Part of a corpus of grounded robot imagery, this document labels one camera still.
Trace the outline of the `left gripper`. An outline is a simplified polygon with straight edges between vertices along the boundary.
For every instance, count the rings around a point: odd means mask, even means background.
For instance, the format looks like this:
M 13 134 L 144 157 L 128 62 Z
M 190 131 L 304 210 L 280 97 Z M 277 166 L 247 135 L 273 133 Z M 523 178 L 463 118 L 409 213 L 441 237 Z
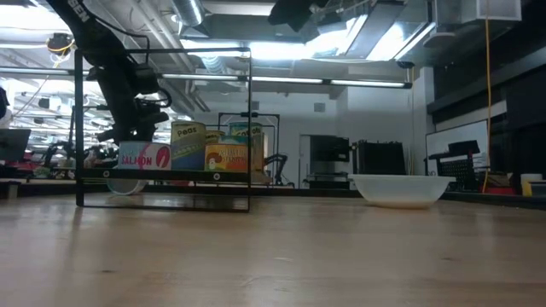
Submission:
M 100 142 L 151 142 L 156 125 L 169 119 L 163 110 L 171 94 L 159 86 L 155 71 L 146 64 L 127 67 L 92 67 L 91 78 L 102 91 L 113 125 L 97 135 Z

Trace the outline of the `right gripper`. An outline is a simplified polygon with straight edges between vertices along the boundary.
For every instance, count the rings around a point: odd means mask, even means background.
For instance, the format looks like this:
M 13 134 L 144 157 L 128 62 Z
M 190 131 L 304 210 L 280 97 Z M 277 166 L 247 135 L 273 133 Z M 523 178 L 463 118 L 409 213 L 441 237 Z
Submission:
M 323 10 L 329 0 L 277 0 L 267 21 L 273 25 L 288 25 L 299 32 L 313 14 Z

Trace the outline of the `short salmon can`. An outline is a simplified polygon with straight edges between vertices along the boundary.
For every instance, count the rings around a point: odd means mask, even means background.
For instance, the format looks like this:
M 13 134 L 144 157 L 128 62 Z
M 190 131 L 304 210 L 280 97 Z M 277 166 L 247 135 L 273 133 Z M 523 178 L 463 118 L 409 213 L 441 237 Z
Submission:
M 121 170 L 169 171 L 171 147 L 158 142 L 121 142 L 118 168 Z

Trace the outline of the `short oranges can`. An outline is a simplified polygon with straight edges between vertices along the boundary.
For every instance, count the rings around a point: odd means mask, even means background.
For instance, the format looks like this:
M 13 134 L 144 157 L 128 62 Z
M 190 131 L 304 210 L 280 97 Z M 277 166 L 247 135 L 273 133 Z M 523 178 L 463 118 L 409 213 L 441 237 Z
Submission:
M 142 192 L 148 184 L 147 181 L 135 179 L 108 179 L 107 186 L 110 191 L 117 195 L 133 195 Z

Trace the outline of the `tall peas can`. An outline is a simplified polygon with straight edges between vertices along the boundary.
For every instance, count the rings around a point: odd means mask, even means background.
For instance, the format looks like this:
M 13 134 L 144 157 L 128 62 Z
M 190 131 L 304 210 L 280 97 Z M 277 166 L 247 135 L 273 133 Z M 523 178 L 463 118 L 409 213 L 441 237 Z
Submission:
M 171 123 L 171 168 L 203 171 L 205 168 L 206 127 L 200 122 Z

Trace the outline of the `short mushroom can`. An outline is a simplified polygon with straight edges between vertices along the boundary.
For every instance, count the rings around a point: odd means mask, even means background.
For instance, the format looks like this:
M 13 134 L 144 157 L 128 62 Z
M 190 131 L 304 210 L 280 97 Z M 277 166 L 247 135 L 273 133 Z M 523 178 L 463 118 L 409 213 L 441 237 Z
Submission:
M 247 171 L 247 147 L 240 144 L 211 143 L 206 145 L 206 171 Z

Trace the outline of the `tall carrots can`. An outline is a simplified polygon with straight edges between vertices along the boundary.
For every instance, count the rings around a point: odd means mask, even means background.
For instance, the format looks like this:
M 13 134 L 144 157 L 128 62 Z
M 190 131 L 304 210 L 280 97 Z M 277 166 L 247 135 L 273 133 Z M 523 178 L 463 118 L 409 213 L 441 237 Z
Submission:
M 252 164 L 255 171 L 264 169 L 264 132 L 260 123 L 234 122 L 229 124 L 229 134 L 238 136 L 242 141 L 252 138 Z

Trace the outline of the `long ceiling light bar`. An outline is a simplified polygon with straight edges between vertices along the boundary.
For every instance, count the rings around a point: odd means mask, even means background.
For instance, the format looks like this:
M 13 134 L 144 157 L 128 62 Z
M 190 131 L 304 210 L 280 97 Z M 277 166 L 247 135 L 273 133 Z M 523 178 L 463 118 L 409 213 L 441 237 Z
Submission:
M 28 68 L 28 67 L 0 67 L 0 74 L 10 75 L 32 75 L 32 76 L 51 76 L 53 78 L 68 78 L 75 75 L 74 70 L 57 68 Z M 218 81 L 218 82 L 246 82 L 247 76 L 243 75 L 211 75 L 196 73 L 157 73 L 157 78 L 191 80 L 191 81 Z M 253 82 L 261 83 L 279 83 L 279 84 L 309 84 L 309 85 L 327 85 L 327 86 L 349 86 L 349 87 L 370 87 L 370 88 L 389 88 L 389 89 L 409 89 L 412 83 L 379 81 L 379 80 L 351 80 L 351 79 L 331 79 L 331 78 L 289 78 L 289 77 L 269 77 L 252 76 Z

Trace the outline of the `dark monitor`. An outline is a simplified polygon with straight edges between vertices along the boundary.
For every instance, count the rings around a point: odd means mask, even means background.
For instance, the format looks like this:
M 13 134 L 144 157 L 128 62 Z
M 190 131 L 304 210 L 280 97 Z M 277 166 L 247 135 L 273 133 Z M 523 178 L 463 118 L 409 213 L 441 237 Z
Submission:
M 28 129 L 0 129 L 0 160 L 21 161 L 31 132 Z

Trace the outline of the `person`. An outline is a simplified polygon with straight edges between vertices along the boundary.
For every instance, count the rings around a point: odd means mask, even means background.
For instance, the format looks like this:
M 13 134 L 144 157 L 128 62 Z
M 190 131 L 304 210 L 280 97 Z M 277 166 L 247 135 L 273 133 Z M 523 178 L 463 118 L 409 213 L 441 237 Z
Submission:
M 12 111 L 9 108 L 6 90 L 0 86 L 0 129 L 8 129 L 12 122 Z

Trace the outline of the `whiteboard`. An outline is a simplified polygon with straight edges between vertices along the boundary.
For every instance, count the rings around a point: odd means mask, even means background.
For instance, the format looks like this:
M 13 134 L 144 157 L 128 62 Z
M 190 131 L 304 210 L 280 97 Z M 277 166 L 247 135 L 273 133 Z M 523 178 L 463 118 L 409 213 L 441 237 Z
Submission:
M 473 154 L 473 166 L 485 167 L 487 155 L 487 121 L 482 120 L 455 128 L 441 130 L 426 135 L 427 157 L 433 154 L 445 154 L 449 144 L 455 142 L 476 141 L 479 152 Z

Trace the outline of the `clear plastic bowl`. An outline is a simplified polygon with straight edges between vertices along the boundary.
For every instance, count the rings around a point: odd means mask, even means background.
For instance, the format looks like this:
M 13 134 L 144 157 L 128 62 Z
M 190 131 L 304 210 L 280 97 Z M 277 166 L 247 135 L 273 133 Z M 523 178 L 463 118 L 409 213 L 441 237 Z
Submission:
M 408 175 L 348 176 L 368 206 L 394 209 L 428 209 L 444 194 L 454 177 Z

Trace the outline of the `black tool cart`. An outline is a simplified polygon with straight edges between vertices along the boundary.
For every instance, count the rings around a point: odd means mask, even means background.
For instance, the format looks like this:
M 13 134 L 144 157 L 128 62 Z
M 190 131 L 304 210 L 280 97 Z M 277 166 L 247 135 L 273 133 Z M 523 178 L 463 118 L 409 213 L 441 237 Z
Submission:
M 476 192 L 479 183 L 474 171 L 473 157 L 479 153 L 478 142 L 472 140 L 449 143 L 447 152 L 435 153 L 427 158 L 436 163 L 435 175 L 455 178 L 454 182 L 448 184 L 448 191 Z

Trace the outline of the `wooden shelf with black frame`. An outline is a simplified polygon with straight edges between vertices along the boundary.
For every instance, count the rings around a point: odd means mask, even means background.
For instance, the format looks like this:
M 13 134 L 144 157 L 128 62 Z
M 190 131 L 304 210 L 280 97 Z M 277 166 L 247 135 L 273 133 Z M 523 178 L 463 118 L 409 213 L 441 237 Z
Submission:
M 112 60 L 115 56 L 124 56 L 125 58 L 130 58 L 133 54 L 145 54 L 146 59 L 149 55 L 155 54 L 167 54 L 167 55 L 180 55 L 187 53 L 223 53 L 223 52 L 238 52 L 244 53 L 249 56 L 248 60 L 248 101 L 247 101 L 247 112 L 251 113 L 251 102 L 252 102 L 252 76 L 253 76 L 253 57 L 252 50 L 248 47 L 232 47 L 232 48 L 210 48 L 210 49 L 83 49 L 78 48 L 74 55 L 74 86 L 75 86 L 75 105 L 73 109 L 74 114 L 74 129 L 75 129 L 75 144 L 76 144 L 76 169 L 75 169 L 75 178 L 76 178 L 76 206 L 77 207 L 89 207 L 89 208 L 105 208 L 105 209 L 119 209 L 120 207 L 114 206 L 87 206 L 85 204 L 85 179 L 137 179 L 137 180 L 160 180 L 160 181 L 170 181 L 170 180 L 190 180 L 190 181 L 220 181 L 227 180 L 227 182 L 244 182 L 247 180 L 247 209 L 241 212 L 250 212 L 250 193 L 252 189 L 252 170 L 251 170 L 251 136 L 248 135 L 248 145 L 247 145 L 247 172 L 246 173 L 235 173 L 227 172 L 225 175 L 223 173 L 218 173 L 218 175 L 212 175 L 209 172 L 205 171 L 136 171 L 136 170 L 114 170 L 112 169 L 87 169 L 84 167 L 84 69 L 83 69 L 83 59 L 85 56 L 97 55 L 103 57 L 103 60 Z

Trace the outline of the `black aluminium table frame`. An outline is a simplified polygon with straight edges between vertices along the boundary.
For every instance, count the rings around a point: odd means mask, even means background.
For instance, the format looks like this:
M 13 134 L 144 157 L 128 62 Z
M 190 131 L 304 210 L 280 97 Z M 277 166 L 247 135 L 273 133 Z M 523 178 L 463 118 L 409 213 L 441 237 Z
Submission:
M 67 195 L 76 193 L 74 183 L 17 183 L 19 197 Z M 162 194 L 209 194 L 209 195 L 236 195 L 246 194 L 245 188 L 226 187 L 179 187 L 179 186 L 155 186 L 148 185 L 144 193 Z M 293 188 L 253 188 L 253 196 L 279 196 L 279 197 L 324 197 L 324 198 L 361 198 L 358 191 L 334 190 L 334 189 L 293 189 Z M 491 206 L 517 207 L 530 210 L 546 211 L 545 197 L 524 197 L 505 194 L 476 194 L 445 192 L 441 200 L 453 200 L 459 202 L 484 204 Z

